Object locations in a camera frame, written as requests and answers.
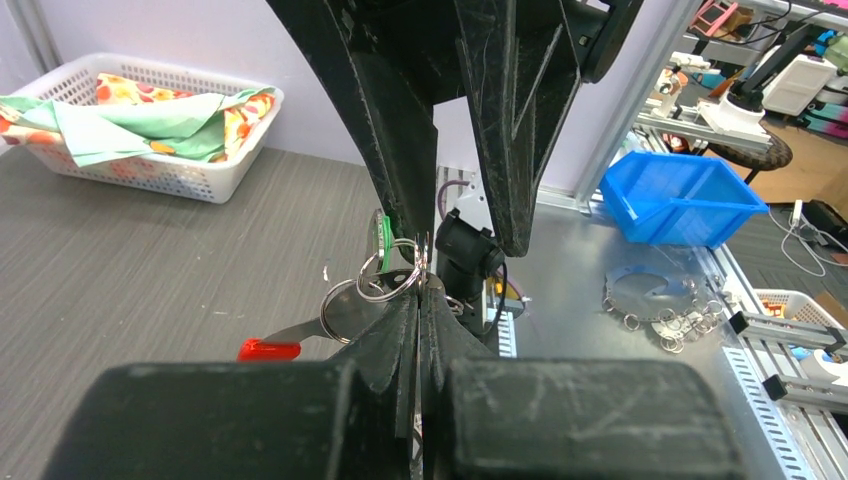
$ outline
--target blue plastic bin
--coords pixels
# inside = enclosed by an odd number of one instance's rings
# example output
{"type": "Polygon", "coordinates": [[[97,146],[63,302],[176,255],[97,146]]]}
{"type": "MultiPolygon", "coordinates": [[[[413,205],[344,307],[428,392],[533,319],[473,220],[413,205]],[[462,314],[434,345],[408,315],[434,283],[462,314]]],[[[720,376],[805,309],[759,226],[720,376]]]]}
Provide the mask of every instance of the blue plastic bin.
{"type": "Polygon", "coordinates": [[[768,206],[723,160],[631,152],[601,181],[628,241],[716,248],[768,206]]]}

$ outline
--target white basket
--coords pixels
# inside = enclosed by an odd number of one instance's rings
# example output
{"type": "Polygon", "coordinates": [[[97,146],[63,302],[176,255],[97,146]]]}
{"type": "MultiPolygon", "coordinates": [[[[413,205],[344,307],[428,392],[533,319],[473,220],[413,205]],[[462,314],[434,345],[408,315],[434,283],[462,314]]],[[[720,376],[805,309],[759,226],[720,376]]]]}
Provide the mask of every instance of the white basket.
{"type": "Polygon", "coordinates": [[[783,316],[786,319],[794,318],[823,327],[845,329],[825,309],[821,308],[815,300],[801,292],[759,289],[755,289],[754,292],[760,297],[760,300],[766,301],[771,305],[785,305],[786,312],[783,316]]]}
{"type": "MultiPolygon", "coordinates": [[[[94,54],[66,63],[44,75],[15,95],[53,98],[73,105],[95,105],[97,75],[109,73],[163,88],[193,93],[232,95],[265,85],[190,70],[165,63],[113,54],[94,54]]],[[[127,185],[213,203],[224,203],[233,195],[247,169],[265,143],[268,127],[280,111],[283,92],[274,93],[274,106],[252,129],[244,145],[221,163],[201,163],[167,155],[140,155],[85,168],[78,167],[63,145],[27,145],[50,170],[72,177],[127,185]]]]}

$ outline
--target green cloth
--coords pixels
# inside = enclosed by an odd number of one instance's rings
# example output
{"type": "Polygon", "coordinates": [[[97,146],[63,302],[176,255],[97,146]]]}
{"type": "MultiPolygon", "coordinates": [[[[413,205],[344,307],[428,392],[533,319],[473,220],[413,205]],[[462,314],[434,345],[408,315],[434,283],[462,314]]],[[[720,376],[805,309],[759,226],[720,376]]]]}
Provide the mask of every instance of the green cloth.
{"type": "Polygon", "coordinates": [[[61,133],[80,167],[157,153],[161,142],[177,157],[208,162],[224,152],[224,110],[273,88],[226,96],[205,93],[140,105],[70,105],[55,100],[0,96],[0,105],[17,110],[22,127],[61,133]]]}

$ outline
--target white wall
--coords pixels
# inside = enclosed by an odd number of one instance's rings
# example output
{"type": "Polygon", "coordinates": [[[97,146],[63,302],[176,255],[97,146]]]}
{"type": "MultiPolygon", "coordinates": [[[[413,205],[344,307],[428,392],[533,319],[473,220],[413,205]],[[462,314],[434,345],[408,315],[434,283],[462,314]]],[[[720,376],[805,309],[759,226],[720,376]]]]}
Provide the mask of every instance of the white wall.
{"type": "MultiPolygon", "coordinates": [[[[38,78],[40,72],[9,7],[0,1],[0,95],[8,95],[38,78]]],[[[0,140],[0,153],[8,150],[0,140]]]]}
{"type": "MultiPolygon", "coordinates": [[[[361,156],[315,75],[264,0],[39,0],[65,61],[115,52],[241,76],[286,93],[270,146],[362,163],[361,156]]],[[[619,59],[598,85],[584,86],[554,150],[544,183],[571,190],[616,115],[616,98],[651,48],[652,32],[675,0],[648,0],[619,59]]],[[[477,169],[464,99],[436,108],[439,162],[477,169]]]]}

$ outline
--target fabric cloth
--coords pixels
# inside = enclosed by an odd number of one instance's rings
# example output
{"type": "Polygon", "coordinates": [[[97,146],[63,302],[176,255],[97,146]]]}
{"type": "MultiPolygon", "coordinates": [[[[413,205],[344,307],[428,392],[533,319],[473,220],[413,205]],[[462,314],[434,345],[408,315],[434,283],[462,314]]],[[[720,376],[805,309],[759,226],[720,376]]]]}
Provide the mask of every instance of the fabric cloth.
{"type": "Polygon", "coordinates": [[[0,96],[0,135],[12,145],[64,144],[80,167],[150,153],[222,162],[274,105],[272,88],[193,95],[107,74],[96,93],[94,106],[0,96]]]}

